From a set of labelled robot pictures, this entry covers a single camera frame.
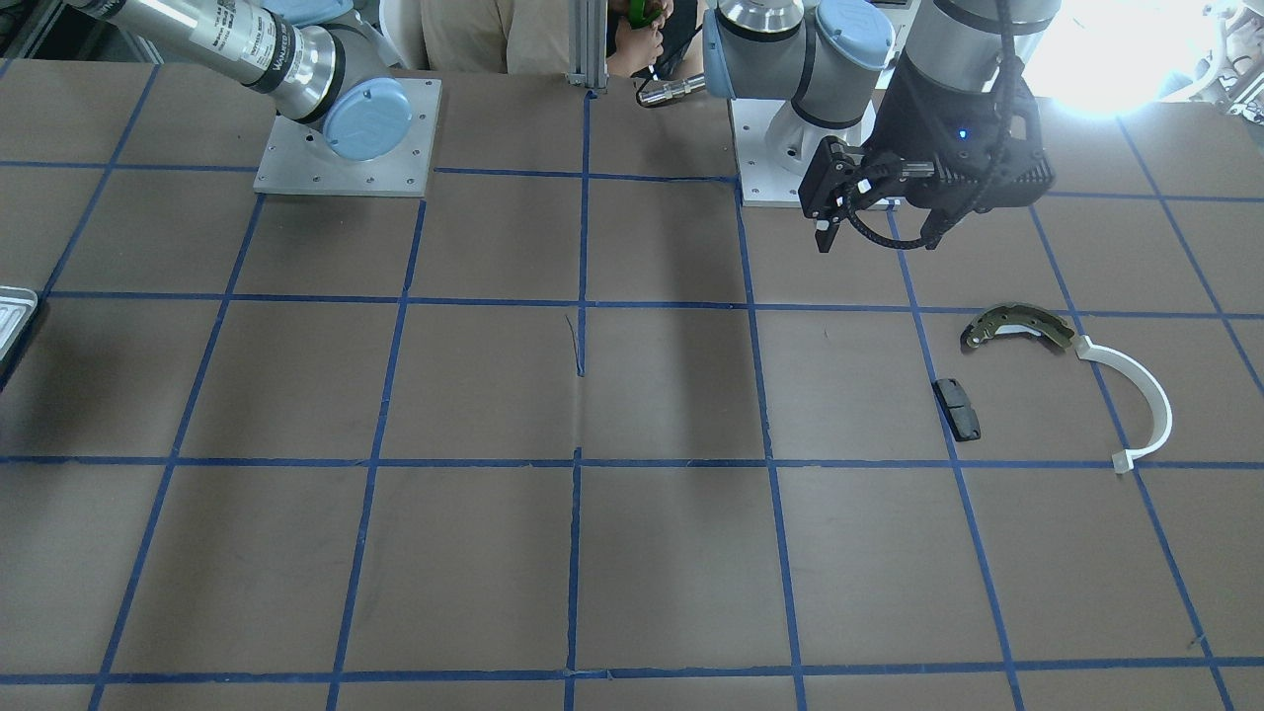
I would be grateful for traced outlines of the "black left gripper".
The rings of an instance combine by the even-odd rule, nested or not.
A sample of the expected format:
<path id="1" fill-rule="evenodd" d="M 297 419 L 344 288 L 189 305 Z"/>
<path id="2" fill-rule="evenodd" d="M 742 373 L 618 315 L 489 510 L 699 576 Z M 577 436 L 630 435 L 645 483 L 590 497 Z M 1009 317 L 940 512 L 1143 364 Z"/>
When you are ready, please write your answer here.
<path id="1" fill-rule="evenodd" d="M 889 162 L 930 163 L 927 177 L 870 177 L 861 205 L 877 199 L 902 197 L 916 207 L 954 214 L 973 194 L 997 144 L 999 94 L 962 94 L 935 83 L 919 70 L 897 70 L 876 114 L 873 132 L 865 140 L 863 166 Z M 1023 207 L 1055 183 L 1055 168 L 1042 140 L 1035 97 L 1020 78 L 1012 101 L 1014 121 L 1023 133 L 1005 143 L 997 175 L 975 207 Z M 798 200 L 801 215 L 817 224 L 817 248 L 825 256 L 841 225 L 857 211 L 861 153 L 838 135 L 822 135 L 805 164 Z"/>

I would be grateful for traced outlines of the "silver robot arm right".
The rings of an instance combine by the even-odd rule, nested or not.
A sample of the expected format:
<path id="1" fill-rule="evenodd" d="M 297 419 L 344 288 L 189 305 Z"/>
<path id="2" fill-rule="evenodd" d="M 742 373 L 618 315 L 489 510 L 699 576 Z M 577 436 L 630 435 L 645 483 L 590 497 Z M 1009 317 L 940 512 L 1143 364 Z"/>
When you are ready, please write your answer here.
<path id="1" fill-rule="evenodd" d="M 353 1 L 72 1 L 112 27 L 270 97 L 276 113 L 351 161 L 393 151 L 415 109 L 384 35 Z"/>

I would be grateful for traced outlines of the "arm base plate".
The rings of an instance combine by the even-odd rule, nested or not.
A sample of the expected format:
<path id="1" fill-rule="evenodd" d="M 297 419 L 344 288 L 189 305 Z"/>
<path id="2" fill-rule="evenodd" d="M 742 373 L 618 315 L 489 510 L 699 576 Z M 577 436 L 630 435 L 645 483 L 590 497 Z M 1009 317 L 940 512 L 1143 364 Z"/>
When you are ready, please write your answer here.
<path id="1" fill-rule="evenodd" d="M 422 199 L 442 82 L 370 78 L 320 127 L 276 116 L 253 189 L 288 197 Z"/>
<path id="2" fill-rule="evenodd" d="M 819 140 L 836 135 L 860 147 L 873 132 L 875 99 L 861 120 L 844 129 L 817 127 L 798 116 L 789 101 L 734 99 L 731 119 L 742 201 L 755 207 L 800 207 L 798 189 Z"/>

